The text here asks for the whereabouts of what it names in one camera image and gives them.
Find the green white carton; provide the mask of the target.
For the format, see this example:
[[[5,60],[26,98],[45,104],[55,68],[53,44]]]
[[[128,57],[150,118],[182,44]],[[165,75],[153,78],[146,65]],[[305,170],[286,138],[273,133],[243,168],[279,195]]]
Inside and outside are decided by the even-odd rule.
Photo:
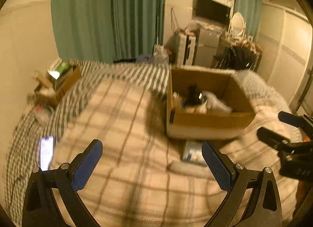
[[[70,68],[70,65],[67,62],[64,62],[61,59],[56,60],[53,65],[47,70],[48,76],[53,79],[59,79],[63,74],[65,74]]]

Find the small plastic packet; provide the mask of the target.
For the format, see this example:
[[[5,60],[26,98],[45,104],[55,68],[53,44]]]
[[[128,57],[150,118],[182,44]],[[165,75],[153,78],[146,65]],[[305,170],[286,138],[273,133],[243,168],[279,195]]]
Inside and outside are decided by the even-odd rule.
[[[185,142],[181,160],[184,162],[197,164],[199,166],[207,166],[202,155],[202,144],[203,141],[187,140]]]

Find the white suitcase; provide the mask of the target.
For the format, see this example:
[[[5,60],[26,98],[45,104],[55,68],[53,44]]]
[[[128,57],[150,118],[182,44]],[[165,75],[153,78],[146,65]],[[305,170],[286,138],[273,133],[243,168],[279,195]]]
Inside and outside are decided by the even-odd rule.
[[[194,59],[194,52],[196,46],[196,36],[186,35],[182,32],[175,34],[174,53],[175,64],[181,65],[192,65]]]

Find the smartphone with lit screen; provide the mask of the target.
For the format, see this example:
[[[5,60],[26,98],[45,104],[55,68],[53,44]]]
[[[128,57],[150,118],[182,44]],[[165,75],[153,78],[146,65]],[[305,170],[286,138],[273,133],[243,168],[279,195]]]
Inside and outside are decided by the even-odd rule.
[[[39,165],[42,171],[49,170],[49,165],[51,163],[54,154],[55,141],[52,136],[43,137],[40,140],[40,158]]]

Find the large open cardboard box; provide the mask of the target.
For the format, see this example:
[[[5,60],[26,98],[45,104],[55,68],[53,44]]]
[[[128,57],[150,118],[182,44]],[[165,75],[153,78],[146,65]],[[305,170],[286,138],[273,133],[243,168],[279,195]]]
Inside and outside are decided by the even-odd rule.
[[[169,72],[168,137],[226,140],[241,136],[255,118],[237,72],[185,66]]]

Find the white slatted wardrobe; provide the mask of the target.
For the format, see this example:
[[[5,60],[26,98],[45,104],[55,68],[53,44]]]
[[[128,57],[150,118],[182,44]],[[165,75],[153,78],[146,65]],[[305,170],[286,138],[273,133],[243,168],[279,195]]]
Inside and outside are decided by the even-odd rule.
[[[257,43],[263,50],[257,74],[290,104],[300,87],[311,52],[312,27],[290,8],[263,4]]]

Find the cream plaid blanket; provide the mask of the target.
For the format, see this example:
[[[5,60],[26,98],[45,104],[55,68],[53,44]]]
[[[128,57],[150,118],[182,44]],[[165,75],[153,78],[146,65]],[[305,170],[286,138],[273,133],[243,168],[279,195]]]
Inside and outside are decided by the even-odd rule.
[[[205,178],[174,173],[168,165],[180,160],[183,143],[165,135],[165,106],[149,91],[101,74],[80,79],[58,107],[58,131],[50,168],[71,162],[93,139],[103,154],[80,197],[101,226],[204,226],[226,195],[209,169]],[[277,120],[290,111],[284,99],[257,74],[238,79],[257,115],[242,137],[221,145],[233,162],[249,169],[272,168],[282,203],[283,224],[292,219],[297,181],[278,174],[275,150],[257,139],[265,126],[293,141],[300,131]]]

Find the black wall television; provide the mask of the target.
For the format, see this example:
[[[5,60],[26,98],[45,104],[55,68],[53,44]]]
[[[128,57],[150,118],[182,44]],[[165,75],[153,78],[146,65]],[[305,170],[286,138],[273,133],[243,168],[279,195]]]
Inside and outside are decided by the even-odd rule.
[[[231,8],[213,0],[197,0],[197,17],[213,20],[217,23],[228,25],[230,20]]]

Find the clear water jug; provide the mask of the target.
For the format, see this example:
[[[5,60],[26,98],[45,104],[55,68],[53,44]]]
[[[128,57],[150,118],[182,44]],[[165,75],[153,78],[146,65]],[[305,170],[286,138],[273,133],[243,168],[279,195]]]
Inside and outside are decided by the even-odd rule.
[[[169,64],[169,54],[163,45],[155,45],[153,52],[154,64]]]

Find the small cardboard box of items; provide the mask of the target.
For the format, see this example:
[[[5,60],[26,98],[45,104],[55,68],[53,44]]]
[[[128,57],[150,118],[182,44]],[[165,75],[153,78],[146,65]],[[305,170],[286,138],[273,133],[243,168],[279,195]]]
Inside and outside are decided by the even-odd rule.
[[[38,86],[34,89],[35,102],[56,108],[69,89],[82,77],[77,65],[70,64],[69,70],[59,79],[55,80],[43,73],[36,71],[34,79]]]

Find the grey mini fridge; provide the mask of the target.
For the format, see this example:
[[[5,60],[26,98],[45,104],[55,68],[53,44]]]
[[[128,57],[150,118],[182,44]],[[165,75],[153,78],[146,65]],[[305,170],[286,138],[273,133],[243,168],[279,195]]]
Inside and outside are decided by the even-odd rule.
[[[220,33],[207,29],[198,29],[194,65],[210,68],[216,55]]]

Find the black jacket on chair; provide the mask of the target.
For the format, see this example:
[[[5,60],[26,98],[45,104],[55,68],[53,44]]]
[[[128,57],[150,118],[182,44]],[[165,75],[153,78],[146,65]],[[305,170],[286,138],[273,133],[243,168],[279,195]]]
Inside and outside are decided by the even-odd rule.
[[[213,66],[221,70],[249,70],[253,68],[257,56],[246,47],[231,46],[224,49],[220,55],[214,56]]]

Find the teal curtain by wardrobe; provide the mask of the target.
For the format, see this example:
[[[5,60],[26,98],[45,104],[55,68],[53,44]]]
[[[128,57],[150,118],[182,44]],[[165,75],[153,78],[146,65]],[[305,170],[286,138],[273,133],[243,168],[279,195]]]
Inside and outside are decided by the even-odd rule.
[[[262,0],[235,0],[234,12],[239,12],[246,22],[246,36],[257,39],[262,15]]]

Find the grey gingham bed sheet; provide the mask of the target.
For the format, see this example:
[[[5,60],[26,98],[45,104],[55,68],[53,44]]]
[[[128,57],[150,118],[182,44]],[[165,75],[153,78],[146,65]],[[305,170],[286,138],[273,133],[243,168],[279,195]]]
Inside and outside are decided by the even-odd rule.
[[[183,144],[165,134],[170,66],[78,61],[82,78],[65,94],[45,125],[29,111],[7,154],[5,207],[22,223],[39,141],[52,136],[51,167],[71,162],[93,139],[103,155],[80,197],[102,226],[203,226],[225,197],[208,168],[180,160]]]

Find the large teal curtain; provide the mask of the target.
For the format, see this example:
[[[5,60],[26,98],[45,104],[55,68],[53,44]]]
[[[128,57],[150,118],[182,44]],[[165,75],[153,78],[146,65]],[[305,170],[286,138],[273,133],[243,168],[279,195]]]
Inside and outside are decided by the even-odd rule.
[[[63,60],[100,61],[151,55],[163,43],[165,0],[50,0]]]

